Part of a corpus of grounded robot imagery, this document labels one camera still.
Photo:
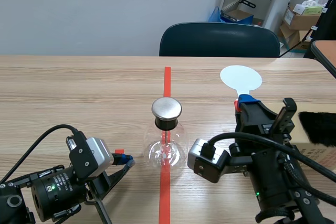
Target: screw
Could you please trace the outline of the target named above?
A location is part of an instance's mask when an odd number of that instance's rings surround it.
[[[309,205],[309,204],[310,204],[310,200],[307,199],[307,198],[303,198],[303,202],[304,202],[306,205]]]

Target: black cable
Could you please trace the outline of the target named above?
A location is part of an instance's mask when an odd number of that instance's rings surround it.
[[[34,144],[31,145],[31,147],[26,151],[25,154],[23,154],[23,156],[19,159],[19,161],[12,167],[12,169],[10,169],[10,171],[5,175],[5,177],[3,177],[3,179],[0,181],[0,184],[3,184],[4,182],[6,182],[6,180],[8,180],[8,178],[13,174],[13,172],[15,172],[15,170],[22,164],[22,162],[28,157],[28,155],[33,151],[33,149],[47,136],[49,135],[51,132],[54,132],[55,130],[58,129],[69,129],[72,131],[73,134],[75,134],[77,131],[76,128],[72,127],[71,125],[67,125],[67,124],[60,124],[60,125],[56,125],[50,129],[48,129],[45,133],[43,133],[35,142]]]
[[[295,172],[295,170],[293,169],[293,167],[291,166],[290,162],[287,160],[287,157],[285,156],[284,153],[280,154],[280,157],[282,157],[284,160],[286,160],[286,162],[284,162],[283,166],[286,169],[286,171],[288,172],[288,174],[294,179],[294,181],[301,186],[304,190],[306,190],[307,192],[311,193],[312,195],[314,195],[315,197],[333,205],[336,206],[336,198],[325,194],[313,187],[311,187],[310,185],[306,184],[299,176],[298,174]]]
[[[295,214],[293,211],[288,210],[284,207],[281,208],[269,208],[264,211],[261,211],[256,215],[256,222],[261,223],[263,220],[275,216],[288,217],[290,220],[294,220]]]
[[[299,41],[297,44],[295,44],[294,46],[292,46],[291,48],[289,48],[286,52],[284,52],[282,55],[280,55],[279,58],[282,57],[282,56],[284,56],[284,55],[285,55],[286,53],[288,53],[289,51],[292,51],[292,49],[296,48],[296,47],[297,47],[298,45],[300,45],[301,43],[305,42],[305,41],[307,40],[307,37],[308,37],[308,35],[310,34],[311,31],[312,31],[312,30],[309,29],[309,31],[307,32],[307,34],[304,36],[304,38],[303,38],[301,41]]]
[[[209,145],[214,146],[214,144],[220,140],[224,139],[229,139],[229,138],[239,138],[243,140],[248,140],[252,141],[258,144],[262,144],[265,146],[268,146],[270,148],[274,148],[277,150],[280,150],[295,159],[303,162],[304,164],[308,165],[309,167],[313,168],[316,170],[318,173],[322,174],[323,176],[329,178],[330,180],[336,182],[336,174],[333,173],[332,171],[326,169],[322,165],[316,163],[315,161],[311,160],[310,158],[302,155],[300,152],[293,150],[285,145],[279,144],[273,140],[270,140],[268,138],[258,136],[258,135],[253,135],[249,133],[243,133],[243,132],[230,132],[230,133],[222,133],[217,136],[214,136],[212,139],[209,140]]]

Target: white label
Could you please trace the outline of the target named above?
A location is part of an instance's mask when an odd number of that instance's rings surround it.
[[[293,17],[294,17],[294,14],[290,10],[287,10],[286,15],[285,15],[285,21],[288,25],[290,25],[290,23],[292,22]]]

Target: blue clamp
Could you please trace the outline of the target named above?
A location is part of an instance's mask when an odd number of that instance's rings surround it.
[[[260,100],[254,99],[252,96],[249,94],[241,94],[238,98],[238,107],[240,108],[240,104],[245,103],[245,104],[253,104],[260,102]]]

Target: floor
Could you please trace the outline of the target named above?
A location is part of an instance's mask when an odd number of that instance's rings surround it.
[[[284,46],[282,46],[280,48],[280,54],[282,55],[284,52],[286,52],[286,48]],[[286,53],[284,56],[282,56],[282,58],[303,58],[305,54],[300,54],[298,52],[288,52]]]

